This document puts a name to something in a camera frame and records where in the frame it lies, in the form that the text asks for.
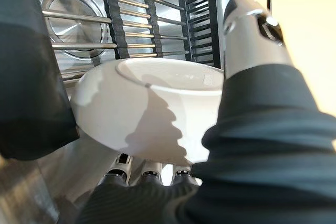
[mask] stainless steel surface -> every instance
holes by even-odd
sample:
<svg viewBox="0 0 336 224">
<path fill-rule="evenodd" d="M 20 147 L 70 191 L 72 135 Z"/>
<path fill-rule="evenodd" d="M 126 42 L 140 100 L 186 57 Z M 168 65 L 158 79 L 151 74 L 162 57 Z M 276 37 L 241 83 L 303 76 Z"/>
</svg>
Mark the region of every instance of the stainless steel surface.
<svg viewBox="0 0 336 224">
<path fill-rule="evenodd" d="M 128 31 L 125 33 L 125 36 L 126 37 L 154 38 L 153 34 L 130 33 Z"/>
<path fill-rule="evenodd" d="M 162 5 L 165 5 L 165 6 L 168 6 L 168 7 L 171 7 L 171 8 L 174 8 L 174 9 L 177 9 L 177 10 L 184 10 L 184 8 L 182 7 L 179 7 L 178 5 L 174 5 L 170 2 L 167 2 L 165 0 L 155 0 L 155 2 L 159 3 L 159 4 L 162 4 Z"/>
<path fill-rule="evenodd" d="M 114 43 L 52 43 L 54 50 L 85 50 L 116 48 Z"/>
<path fill-rule="evenodd" d="M 167 35 L 160 35 L 161 39 L 181 39 L 181 40 L 187 40 L 187 37 L 183 36 L 167 36 Z"/>
<path fill-rule="evenodd" d="M 127 10 L 127 9 L 120 9 L 120 13 L 125 14 L 125 15 L 134 16 L 134 17 L 140 17 L 140 18 L 151 18 L 151 15 L 149 14 L 136 12 L 133 10 Z"/>
<path fill-rule="evenodd" d="M 157 54 L 152 53 L 152 54 L 130 54 L 131 58 L 140 58 L 140 57 L 156 57 Z"/>
<path fill-rule="evenodd" d="M 111 19 L 97 16 L 88 16 L 88 15 L 80 15 L 80 14 L 71 14 L 66 12 L 61 12 L 58 10 L 43 10 L 43 15 L 48 18 L 64 18 L 64 19 L 72 19 L 72 20 L 82 20 L 82 21 L 90 21 L 90 22 L 98 22 L 98 23 L 111 23 Z"/>
<path fill-rule="evenodd" d="M 127 44 L 128 48 L 149 48 L 155 47 L 155 44 Z"/>
<path fill-rule="evenodd" d="M 97 16 L 105 20 L 103 13 L 93 0 L 41 0 L 42 9 L 52 9 L 59 12 L 66 12 L 70 15 Z M 96 22 L 47 18 L 46 25 L 53 42 L 57 43 L 107 43 L 109 28 L 107 24 Z M 70 56 L 78 58 L 92 58 L 103 52 L 86 48 L 86 51 L 66 51 Z"/>
<path fill-rule="evenodd" d="M 54 224 L 58 217 L 37 162 L 0 156 L 0 223 Z"/>
<path fill-rule="evenodd" d="M 184 26 L 185 25 L 184 22 L 177 21 L 177 20 L 172 20 L 172 19 L 168 19 L 168 18 L 162 18 L 162 17 L 158 17 L 158 21 L 166 22 L 166 23 L 170 23 L 170 24 L 175 24 L 175 25 L 179 25 L 179 26 Z"/>
<path fill-rule="evenodd" d="M 133 5 L 136 7 L 149 8 L 149 5 L 140 3 L 138 1 L 133 1 L 133 0 L 118 0 L 118 2 L 128 4 L 128 5 Z"/>
<path fill-rule="evenodd" d="M 150 25 L 150 24 L 143 24 L 143 23 L 125 21 L 125 20 L 122 22 L 122 24 L 124 26 L 131 26 L 131 27 L 152 28 L 152 25 Z"/>
</svg>

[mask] white plate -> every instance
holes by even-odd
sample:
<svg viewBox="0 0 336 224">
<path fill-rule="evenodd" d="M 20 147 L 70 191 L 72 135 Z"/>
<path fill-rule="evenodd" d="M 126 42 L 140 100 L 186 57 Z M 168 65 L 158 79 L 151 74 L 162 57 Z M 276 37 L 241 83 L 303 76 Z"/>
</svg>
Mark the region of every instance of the white plate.
<svg viewBox="0 0 336 224">
<path fill-rule="evenodd" d="M 201 144 L 217 120 L 223 71 L 160 58 L 116 60 L 87 72 L 71 105 L 77 124 L 119 152 L 185 166 L 207 160 Z"/>
</svg>

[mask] stainless steel dish rack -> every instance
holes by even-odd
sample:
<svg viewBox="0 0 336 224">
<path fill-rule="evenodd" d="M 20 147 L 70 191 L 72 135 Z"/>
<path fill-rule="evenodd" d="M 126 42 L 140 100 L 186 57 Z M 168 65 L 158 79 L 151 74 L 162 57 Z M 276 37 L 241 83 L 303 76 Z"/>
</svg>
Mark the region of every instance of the stainless steel dish rack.
<svg viewBox="0 0 336 224">
<path fill-rule="evenodd" d="M 220 68 L 216 0 L 100 0 L 103 6 L 97 6 L 95 0 L 76 0 L 85 9 L 80 12 L 73 7 L 60 9 L 57 1 L 66 6 L 66 1 L 74 0 L 41 0 L 65 84 L 76 82 L 91 67 L 104 62 L 104 51 L 108 51 L 108 60 L 172 56 Z M 162 6 L 166 13 L 174 13 L 171 16 L 175 19 L 159 16 Z M 174 33 L 165 34 L 163 23 L 175 25 Z M 82 26 L 85 39 L 73 39 L 78 35 L 70 34 L 78 26 Z M 171 40 L 182 43 L 174 47 L 179 51 L 165 51 L 172 48 L 165 41 Z M 62 68 L 74 59 L 79 62 L 71 63 L 75 67 Z"/>
</svg>

